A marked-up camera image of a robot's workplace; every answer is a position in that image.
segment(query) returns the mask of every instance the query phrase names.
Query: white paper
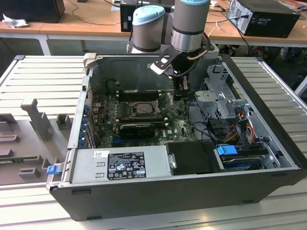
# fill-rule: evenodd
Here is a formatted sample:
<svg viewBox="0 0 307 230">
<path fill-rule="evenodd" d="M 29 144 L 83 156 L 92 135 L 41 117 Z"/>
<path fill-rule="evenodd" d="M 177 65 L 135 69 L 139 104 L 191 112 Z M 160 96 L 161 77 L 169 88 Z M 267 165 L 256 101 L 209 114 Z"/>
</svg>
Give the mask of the white paper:
<svg viewBox="0 0 307 230">
<path fill-rule="evenodd" d="M 6 24 L 8 27 L 13 28 L 13 29 L 15 29 L 15 27 L 22 27 L 22 26 L 29 25 L 27 21 L 24 19 L 16 20 L 16 19 L 7 17 L 4 14 L 3 14 L 3 18 L 4 20 L 2 20 L 2 22 Z"/>
</svg>

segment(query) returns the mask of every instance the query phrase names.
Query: sticker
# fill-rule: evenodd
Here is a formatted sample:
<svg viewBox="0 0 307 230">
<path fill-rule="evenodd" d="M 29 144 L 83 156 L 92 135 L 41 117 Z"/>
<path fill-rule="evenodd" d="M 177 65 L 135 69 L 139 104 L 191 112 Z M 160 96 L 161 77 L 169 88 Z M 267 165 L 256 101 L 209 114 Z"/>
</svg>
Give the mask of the sticker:
<svg viewBox="0 0 307 230">
<path fill-rule="evenodd" d="M 94 157 L 107 157 L 110 151 L 95 151 Z"/>
<path fill-rule="evenodd" d="M 107 156 L 107 178 L 109 180 L 135 179 L 146 177 L 144 152 L 111 153 Z"/>
</svg>

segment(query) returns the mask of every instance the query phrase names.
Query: light blue cap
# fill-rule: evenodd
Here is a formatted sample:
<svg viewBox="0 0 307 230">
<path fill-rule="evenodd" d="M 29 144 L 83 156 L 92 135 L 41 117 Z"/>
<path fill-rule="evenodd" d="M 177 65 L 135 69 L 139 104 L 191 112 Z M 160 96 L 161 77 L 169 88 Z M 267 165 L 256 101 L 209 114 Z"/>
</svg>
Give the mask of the light blue cap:
<svg viewBox="0 0 307 230">
<path fill-rule="evenodd" d="M 162 6 L 143 6 L 137 8 L 133 13 L 133 25 L 144 25 L 161 18 L 165 13 Z"/>
<path fill-rule="evenodd" d="M 208 2 L 208 0 L 180 0 L 180 1 L 191 6 L 199 6 Z"/>
<path fill-rule="evenodd" d="M 234 145 L 221 145 L 217 148 L 219 155 L 238 155 L 238 152 Z"/>
</svg>

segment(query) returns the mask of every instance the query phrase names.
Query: green circuit board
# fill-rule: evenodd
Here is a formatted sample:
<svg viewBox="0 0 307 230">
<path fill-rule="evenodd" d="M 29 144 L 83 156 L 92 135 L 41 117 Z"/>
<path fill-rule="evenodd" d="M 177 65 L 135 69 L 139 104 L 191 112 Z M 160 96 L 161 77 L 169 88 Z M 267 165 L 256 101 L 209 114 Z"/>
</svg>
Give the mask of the green circuit board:
<svg viewBox="0 0 307 230">
<path fill-rule="evenodd" d="M 170 94 L 164 94 L 159 100 L 145 102 L 121 102 L 116 97 L 105 97 L 95 116 L 99 141 L 96 147 L 154 146 L 195 141 L 194 132 L 185 117 L 185 107 L 184 101 L 172 101 Z M 125 124 L 154 124 L 154 137 L 122 139 L 120 127 Z"/>
</svg>

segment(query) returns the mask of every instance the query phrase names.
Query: black computer case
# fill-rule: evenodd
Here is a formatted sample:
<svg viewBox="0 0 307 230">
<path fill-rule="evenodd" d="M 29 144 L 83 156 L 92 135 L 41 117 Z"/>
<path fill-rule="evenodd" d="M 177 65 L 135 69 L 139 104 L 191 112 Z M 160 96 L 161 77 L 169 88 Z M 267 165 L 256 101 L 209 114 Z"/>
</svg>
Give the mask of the black computer case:
<svg viewBox="0 0 307 230">
<path fill-rule="evenodd" d="M 8 0 L 0 1 L 0 18 L 2 14 L 14 19 L 58 23 L 63 16 L 63 0 Z"/>
<path fill-rule="evenodd" d="M 245 36 L 287 38 L 300 14 L 274 0 L 232 0 L 227 17 Z"/>
</svg>

